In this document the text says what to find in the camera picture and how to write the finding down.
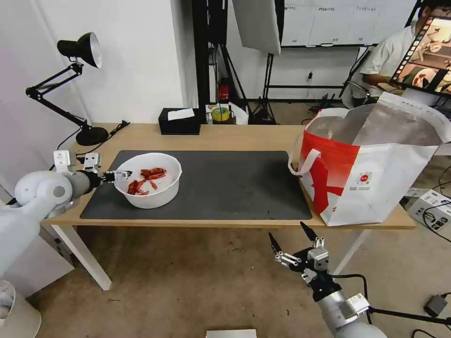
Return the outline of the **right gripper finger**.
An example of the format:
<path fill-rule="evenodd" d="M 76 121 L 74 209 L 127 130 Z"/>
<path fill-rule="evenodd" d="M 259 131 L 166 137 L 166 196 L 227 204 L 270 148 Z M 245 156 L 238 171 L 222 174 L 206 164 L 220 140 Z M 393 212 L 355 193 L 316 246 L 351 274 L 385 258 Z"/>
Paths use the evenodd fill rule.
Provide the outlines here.
<path fill-rule="evenodd" d="M 304 230 L 305 235 L 311 241 L 313 248 L 323 247 L 325 239 L 323 237 L 319 237 L 316 232 L 307 226 L 304 222 L 300 222 L 302 229 Z"/>
<path fill-rule="evenodd" d="M 299 263 L 301 262 L 300 258 L 297 258 L 291 254 L 285 253 L 282 251 L 279 243 L 275 239 L 275 237 L 272 235 L 271 232 L 268 233 L 271 248 L 274 252 L 274 260 L 278 263 L 280 263 L 282 266 L 286 268 L 294 268 L 298 267 Z"/>

